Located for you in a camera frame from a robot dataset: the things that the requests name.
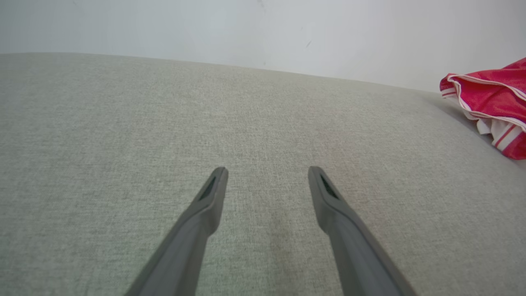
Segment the wall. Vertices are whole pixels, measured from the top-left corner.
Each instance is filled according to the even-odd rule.
[[[438,91],[526,56],[524,0],[2,0],[0,53],[239,65]]]

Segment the gray fabric surface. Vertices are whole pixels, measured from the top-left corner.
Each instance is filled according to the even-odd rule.
[[[526,176],[434,93],[247,68],[0,55],[2,295],[123,294],[216,166],[198,295],[339,295],[325,169],[420,295],[526,293]]]

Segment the red and white fabric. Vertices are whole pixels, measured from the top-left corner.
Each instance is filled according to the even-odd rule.
[[[448,74],[442,97],[459,104],[505,156],[526,159],[526,58],[498,70]]]

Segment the red stripe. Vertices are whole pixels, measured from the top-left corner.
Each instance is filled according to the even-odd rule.
[[[503,138],[505,138],[510,132],[511,130],[515,127],[515,125],[511,125],[511,127],[502,135],[502,137],[500,137],[500,139],[495,143],[495,147],[499,146],[500,144],[500,141],[502,141]]]

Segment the red cloth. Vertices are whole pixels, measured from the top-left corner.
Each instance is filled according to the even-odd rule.
[[[526,159],[526,58],[498,70],[448,74],[440,82],[442,97],[454,100],[481,134],[512,159]]]

